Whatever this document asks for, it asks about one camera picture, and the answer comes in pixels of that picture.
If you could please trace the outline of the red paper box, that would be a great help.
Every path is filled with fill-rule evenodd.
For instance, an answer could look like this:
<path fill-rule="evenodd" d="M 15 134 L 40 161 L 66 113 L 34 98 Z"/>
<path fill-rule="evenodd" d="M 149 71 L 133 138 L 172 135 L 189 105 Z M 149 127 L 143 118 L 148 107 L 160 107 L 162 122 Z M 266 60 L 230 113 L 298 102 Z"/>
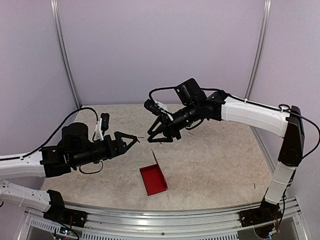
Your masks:
<path fill-rule="evenodd" d="M 155 152 L 151 150 L 154 164 L 139 169 L 147 196 L 157 195 L 168 190 L 168 184 L 162 172 Z"/>

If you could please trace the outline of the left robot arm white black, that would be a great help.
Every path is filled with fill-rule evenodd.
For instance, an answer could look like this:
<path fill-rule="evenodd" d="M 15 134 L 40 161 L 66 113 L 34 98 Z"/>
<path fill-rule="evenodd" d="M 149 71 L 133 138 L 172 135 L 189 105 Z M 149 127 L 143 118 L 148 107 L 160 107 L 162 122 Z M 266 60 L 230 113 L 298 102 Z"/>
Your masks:
<path fill-rule="evenodd" d="M 35 190 L 9 183 L 9 179 L 22 177 L 54 178 L 80 170 L 87 164 L 102 165 L 105 160 L 125 154 L 138 138 L 116 131 L 114 138 L 106 135 L 97 141 L 89 140 L 89 128 L 81 122 L 62 128 L 57 145 L 41 147 L 29 156 L 1 158 L 0 199 L 19 206 L 50 214 L 63 223 L 70 218 L 62 195 L 54 190 Z"/>

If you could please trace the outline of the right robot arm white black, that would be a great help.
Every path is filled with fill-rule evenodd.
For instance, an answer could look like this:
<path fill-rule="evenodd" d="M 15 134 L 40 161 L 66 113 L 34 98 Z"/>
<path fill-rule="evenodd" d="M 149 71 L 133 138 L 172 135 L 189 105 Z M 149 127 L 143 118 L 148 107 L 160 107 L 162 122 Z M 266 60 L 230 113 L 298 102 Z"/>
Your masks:
<path fill-rule="evenodd" d="M 212 88 L 206 95 L 194 78 L 173 86 L 183 108 L 171 113 L 167 106 L 152 95 L 144 107 L 157 118 L 147 131 L 149 143 L 172 143 L 181 139 L 182 129 L 192 129 L 204 120 L 228 121 L 245 124 L 275 134 L 283 139 L 278 164 L 264 195 L 264 203 L 256 210 L 256 218 L 266 222 L 275 212 L 290 180 L 303 159 L 304 129 L 300 109 L 284 104 L 272 107 L 247 99 L 238 98 L 221 89 Z"/>

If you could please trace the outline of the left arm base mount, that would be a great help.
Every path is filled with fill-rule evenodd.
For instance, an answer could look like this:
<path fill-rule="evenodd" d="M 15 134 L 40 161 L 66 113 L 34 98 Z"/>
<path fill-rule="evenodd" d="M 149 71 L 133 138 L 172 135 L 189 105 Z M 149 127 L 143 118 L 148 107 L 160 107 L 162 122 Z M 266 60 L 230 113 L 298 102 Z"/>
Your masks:
<path fill-rule="evenodd" d="M 79 228 L 85 226 L 87 216 L 88 213 L 85 211 L 70 208 L 49 209 L 47 212 L 43 212 L 43 217 L 47 220 Z"/>

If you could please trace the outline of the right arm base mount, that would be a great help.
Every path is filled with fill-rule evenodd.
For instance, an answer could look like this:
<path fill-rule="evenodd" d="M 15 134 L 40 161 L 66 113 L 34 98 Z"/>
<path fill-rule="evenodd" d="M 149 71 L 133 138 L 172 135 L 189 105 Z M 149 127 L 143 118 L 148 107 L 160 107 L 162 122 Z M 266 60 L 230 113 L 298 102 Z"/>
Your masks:
<path fill-rule="evenodd" d="M 244 228 L 274 221 L 275 219 L 280 219 L 282 216 L 282 212 L 278 207 L 276 207 L 274 210 L 257 207 L 242 210 L 238 213 L 238 215 L 240 218 L 241 226 Z"/>

